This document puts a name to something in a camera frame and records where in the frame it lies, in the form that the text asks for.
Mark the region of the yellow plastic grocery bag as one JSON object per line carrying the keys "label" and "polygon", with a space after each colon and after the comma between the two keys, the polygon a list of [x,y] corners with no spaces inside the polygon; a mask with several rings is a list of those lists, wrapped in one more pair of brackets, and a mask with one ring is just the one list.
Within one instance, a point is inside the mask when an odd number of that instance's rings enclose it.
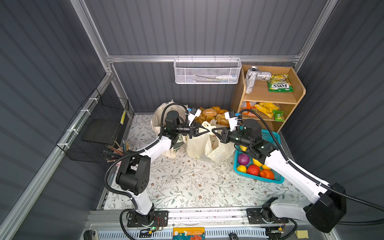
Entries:
{"label": "yellow plastic grocery bag", "polygon": [[211,132],[212,129],[217,127],[216,125],[204,121],[202,126],[210,130],[210,132],[199,137],[186,139],[186,151],[189,157],[220,164],[234,156],[235,147],[231,144],[221,143],[219,138]]}

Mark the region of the purple onion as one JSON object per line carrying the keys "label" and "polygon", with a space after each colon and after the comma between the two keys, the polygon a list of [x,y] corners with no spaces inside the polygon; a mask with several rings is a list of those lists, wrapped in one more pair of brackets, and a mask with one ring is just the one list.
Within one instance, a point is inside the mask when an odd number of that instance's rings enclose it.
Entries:
{"label": "purple onion", "polygon": [[237,161],[239,165],[247,166],[250,163],[250,157],[247,154],[239,154]]}

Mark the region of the canvas tote bag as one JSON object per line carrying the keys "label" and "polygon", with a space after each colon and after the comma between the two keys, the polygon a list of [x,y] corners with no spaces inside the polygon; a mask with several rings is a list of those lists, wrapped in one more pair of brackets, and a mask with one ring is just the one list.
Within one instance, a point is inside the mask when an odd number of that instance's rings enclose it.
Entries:
{"label": "canvas tote bag", "polygon": [[[185,112],[185,120],[182,123],[180,113],[177,110],[172,110],[172,107],[179,106]],[[185,105],[175,102],[169,102],[164,105],[161,119],[160,119],[160,132],[157,140],[155,140],[149,147],[148,156],[155,160],[169,150],[173,151],[174,145],[179,139],[179,135],[189,135],[191,133],[191,126],[189,124],[189,110]]]}

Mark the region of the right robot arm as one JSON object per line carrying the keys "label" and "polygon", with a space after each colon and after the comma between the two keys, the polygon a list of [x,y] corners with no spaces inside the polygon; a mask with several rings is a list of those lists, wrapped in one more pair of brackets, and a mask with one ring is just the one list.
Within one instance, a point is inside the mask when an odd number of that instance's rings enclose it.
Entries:
{"label": "right robot arm", "polygon": [[270,198],[262,205],[261,215],[266,223],[287,218],[309,222],[323,233],[329,233],[347,212],[346,198],[334,193],[344,192],[338,184],[330,185],[317,178],[290,159],[285,159],[281,146],[262,139],[262,127],[253,119],[243,122],[241,131],[215,128],[212,132],[222,143],[247,148],[247,154],[279,173],[307,198],[305,201],[285,201]]}

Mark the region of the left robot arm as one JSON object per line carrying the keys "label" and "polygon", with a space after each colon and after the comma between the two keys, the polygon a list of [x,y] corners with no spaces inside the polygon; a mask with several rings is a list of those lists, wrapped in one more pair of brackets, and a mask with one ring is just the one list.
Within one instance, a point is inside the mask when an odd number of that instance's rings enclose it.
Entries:
{"label": "left robot arm", "polygon": [[200,109],[188,109],[184,123],[181,122],[177,111],[162,114],[165,125],[161,128],[158,138],[137,153],[125,154],[125,158],[121,160],[116,174],[116,184],[131,199],[140,224],[148,226],[155,218],[155,207],[147,192],[151,161],[171,149],[180,135],[193,138],[209,133],[210,131],[201,124],[193,123],[200,114]]}

